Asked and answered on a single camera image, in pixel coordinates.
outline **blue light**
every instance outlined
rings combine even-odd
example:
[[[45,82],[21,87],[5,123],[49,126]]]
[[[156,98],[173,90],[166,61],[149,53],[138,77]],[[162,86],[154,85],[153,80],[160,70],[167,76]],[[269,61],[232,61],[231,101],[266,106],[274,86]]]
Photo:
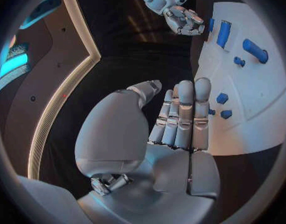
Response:
[[[1,67],[0,78],[5,74],[7,74],[8,72],[14,70],[15,68],[26,64],[27,62],[28,62],[28,56],[25,53],[6,61]]]

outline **blue knob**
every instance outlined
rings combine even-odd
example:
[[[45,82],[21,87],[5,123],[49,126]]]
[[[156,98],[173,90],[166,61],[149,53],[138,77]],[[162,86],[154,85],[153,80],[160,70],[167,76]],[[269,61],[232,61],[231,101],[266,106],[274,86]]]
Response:
[[[245,51],[248,51],[250,54],[254,55],[263,64],[265,64],[269,59],[267,51],[262,50],[249,39],[244,40],[243,48]]]
[[[208,114],[215,115],[216,111],[212,109],[208,109]]]
[[[211,18],[211,19],[209,20],[209,27],[208,27],[208,30],[211,31],[211,32],[212,32],[213,29],[214,29],[214,23],[215,23],[215,19],[212,19],[212,18]]]
[[[232,116],[232,111],[222,111],[220,115],[223,119],[228,119]]]
[[[237,57],[237,56],[234,58],[233,61],[234,61],[235,64],[238,64],[238,65],[240,65],[241,67],[244,67],[244,65],[245,65],[245,63],[246,63],[244,60],[242,60],[241,58],[239,58],[239,57]]]
[[[217,39],[217,44],[219,46],[221,46],[222,48],[224,48],[229,34],[230,34],[230,27],[231,27],[231,23],[227,22],[227,21],[222,21],[221,22],[221,27],[220,27],[220,31],[219,31],[219,35],[218,35],[218,39]]]
[[[220,93],[216,100],[219,104],[224,104],[228,100],[228,95],[225,93]]]

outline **robotic forearm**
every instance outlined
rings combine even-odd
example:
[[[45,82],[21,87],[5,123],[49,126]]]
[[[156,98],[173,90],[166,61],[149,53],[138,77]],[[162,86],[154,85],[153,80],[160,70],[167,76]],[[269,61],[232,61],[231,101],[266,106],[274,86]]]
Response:
[[[199,35],[204,31],[203,20],[193,10],[183,8],[187,0],[144,0],[146,6],[163,15],[168,26],[176,34]]]

